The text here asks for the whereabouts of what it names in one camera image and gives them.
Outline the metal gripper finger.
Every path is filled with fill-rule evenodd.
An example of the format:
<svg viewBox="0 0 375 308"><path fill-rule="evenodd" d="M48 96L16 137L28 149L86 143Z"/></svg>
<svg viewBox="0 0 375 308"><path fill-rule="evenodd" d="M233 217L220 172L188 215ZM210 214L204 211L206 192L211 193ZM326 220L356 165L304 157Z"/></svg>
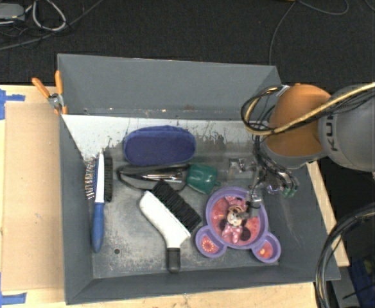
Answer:
<svg viewBox="0 0 375 308"><path fill-rule="evenodd" d="M230 158L228 167L228 179L254 178L256 167L254 162L245 158Z"/></svg>
<svg viewBox="0 0 375 308"><path fill-rule="evenodd" d="M259 212L261 210L261 202L262 199L258 195L248 193L246 196L243 212L240 212L238 216L241 219L250 219L253 217L258 217Z"/></svg>

